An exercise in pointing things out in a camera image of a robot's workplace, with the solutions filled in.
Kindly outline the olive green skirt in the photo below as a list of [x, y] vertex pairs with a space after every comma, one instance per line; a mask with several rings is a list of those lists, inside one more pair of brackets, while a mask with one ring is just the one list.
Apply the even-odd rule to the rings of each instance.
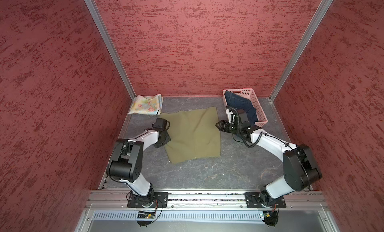
[[160, 118], [170, 122], [171, 141], [165, 150], [172, 164], [221, 156], [221, 132], [216, 127], [219, 116], [215, 107], [163, 113]]

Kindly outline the floral pastel skirt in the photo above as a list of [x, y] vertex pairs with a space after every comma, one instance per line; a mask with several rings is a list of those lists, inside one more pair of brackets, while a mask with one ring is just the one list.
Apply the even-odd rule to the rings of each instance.
[[155, 96], [138, 95], [132, 102], [129, 114], [160, 115], [164, 98], [161, 94]]

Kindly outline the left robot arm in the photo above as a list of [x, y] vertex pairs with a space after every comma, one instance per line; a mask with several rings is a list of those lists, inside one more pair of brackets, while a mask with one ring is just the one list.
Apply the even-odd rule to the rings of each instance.
[[131, 189], [126, 195], [128, 208], [166, 208], [167, 192], [155, 192], [153, 185], [142, 174], [144, 150], [150, 146], [160, 148], [170, 141], [168, 132], [160, 129], [145, 130], [133, 139], [119, 139], [114, 145], [106, 174], [114, 182]]

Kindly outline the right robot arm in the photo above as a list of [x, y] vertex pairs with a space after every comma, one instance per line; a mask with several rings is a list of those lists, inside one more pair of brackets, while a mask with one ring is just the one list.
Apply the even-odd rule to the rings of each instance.
[[257, 205], [264, 208], [275, 207], [283, 196], [310, 188], [322, 178], [322, 172], [310, 147], [283, 141], [258, 126], [243, 125], [226, 120], [216, 123], [219, 131], [237, 136], [247, 148], [259, 146], [283, 163], [283, 175], [261, 188], [254, 199]]

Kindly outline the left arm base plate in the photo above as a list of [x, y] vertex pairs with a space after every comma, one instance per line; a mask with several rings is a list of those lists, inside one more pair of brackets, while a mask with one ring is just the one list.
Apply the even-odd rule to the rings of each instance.
[[166, 208], [168, 197], [168, 192], [153, 192], [149, 193], [147, 196], [138, 196], [133, 193], [129, 193], [127, 195], [127, 208]]

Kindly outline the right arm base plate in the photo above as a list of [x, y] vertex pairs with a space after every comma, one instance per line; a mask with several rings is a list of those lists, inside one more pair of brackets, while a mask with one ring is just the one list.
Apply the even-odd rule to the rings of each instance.
[[248, 192], [244, 195], [249, 209], [285, 209], [287, 207], [283, 196], [273, 199], [266, 192]]

